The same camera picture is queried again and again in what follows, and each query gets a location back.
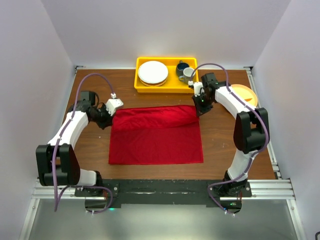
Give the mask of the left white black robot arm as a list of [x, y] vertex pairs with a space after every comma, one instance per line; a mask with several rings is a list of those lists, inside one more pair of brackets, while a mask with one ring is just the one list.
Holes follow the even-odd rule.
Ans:
[[103, 192], [101, 174], [81, 169], [74, 151], [82, 131], [90, 122], [103, 130], [113, 124], [117, 109], [123, 106], [114, 93], [106, 103], [97, 103], [98, 99], [93, 91], [81, 91], [79, 99], [67, 110], [57, 134], [47, 144], [36, 148], [38, 179], [42, 186], [81, 186], [92, 196]]

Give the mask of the red cloth napkin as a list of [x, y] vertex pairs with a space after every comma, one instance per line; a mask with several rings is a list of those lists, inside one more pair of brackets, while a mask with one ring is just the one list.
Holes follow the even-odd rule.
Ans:
[[120, 109], [110, 131], [111, 165], [203, 163], [199, 118], [192, 105]]

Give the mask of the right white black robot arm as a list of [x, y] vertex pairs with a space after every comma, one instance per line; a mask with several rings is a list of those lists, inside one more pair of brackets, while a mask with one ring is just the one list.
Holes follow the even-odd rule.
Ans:
[[199, 82], [189, 81], [188, 87], [193, 89], [192, 100], [198, 117], [208, 113], [214, 103], [219, 103], [235, 119], [233, 161], [222, 182], [211, 186], [219, 196], [233, 197], [245, 188], [255, 157], [269, 143], [268, 112], [246, 102], [228, 81], [218, 81], [214, 73], [203, 75]]

